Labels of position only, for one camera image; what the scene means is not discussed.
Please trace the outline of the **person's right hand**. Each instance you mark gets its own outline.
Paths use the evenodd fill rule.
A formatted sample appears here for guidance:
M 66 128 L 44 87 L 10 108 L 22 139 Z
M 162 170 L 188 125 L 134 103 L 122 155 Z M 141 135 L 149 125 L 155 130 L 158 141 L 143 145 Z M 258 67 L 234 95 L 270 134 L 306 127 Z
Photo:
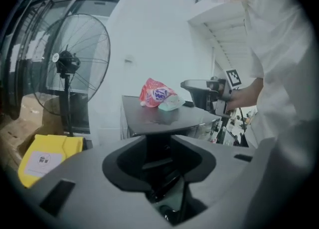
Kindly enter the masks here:
M 227 102 L 227 111 L 249 106 L 251 106 L 251 101 L 248 87 L 232 91 L 230 100 Z

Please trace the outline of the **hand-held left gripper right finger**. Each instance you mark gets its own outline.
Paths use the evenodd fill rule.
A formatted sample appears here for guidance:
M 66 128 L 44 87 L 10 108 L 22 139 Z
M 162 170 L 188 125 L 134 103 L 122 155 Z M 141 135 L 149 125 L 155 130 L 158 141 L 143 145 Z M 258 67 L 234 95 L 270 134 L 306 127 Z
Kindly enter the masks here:
M 173 135 L 171 151 L 191 196 L 210 207 L 231 188 L 252 160 L 255 148 L 213 144 Z

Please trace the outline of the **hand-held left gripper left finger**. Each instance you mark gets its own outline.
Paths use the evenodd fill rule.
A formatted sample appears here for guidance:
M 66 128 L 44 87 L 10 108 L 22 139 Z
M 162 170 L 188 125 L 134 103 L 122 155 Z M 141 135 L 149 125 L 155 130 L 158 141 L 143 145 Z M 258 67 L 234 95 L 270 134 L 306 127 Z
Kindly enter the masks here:
M 118 189 L 102 171 L 107 155 L 143 139 L 133 137 L 73 155 L 31 188 L 20 187 L 22 198 L 54 229 L 169 229 L 170 223 L 152 207 L 145 194 Z M 60 181 L 74 186 L 58 214 L 52 216 L 40 204 Z

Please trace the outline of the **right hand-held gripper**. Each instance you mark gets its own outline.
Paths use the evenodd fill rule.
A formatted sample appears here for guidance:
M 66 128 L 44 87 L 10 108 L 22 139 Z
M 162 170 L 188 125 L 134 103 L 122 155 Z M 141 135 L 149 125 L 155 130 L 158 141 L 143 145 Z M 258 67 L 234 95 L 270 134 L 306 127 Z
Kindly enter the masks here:
M 231 112 L 228 111 L 228 102 L 232 92 L 242 86 L 242 81 L 236 69 L 226 69 L 222 77 L 213 76 L 208 83 L 207 80 L 189 79 L 180 84 L 186 90 L 200 89 L 211 90 L 214 97 L 211 98 L 212 112 L 220 117 L 230 118 Z

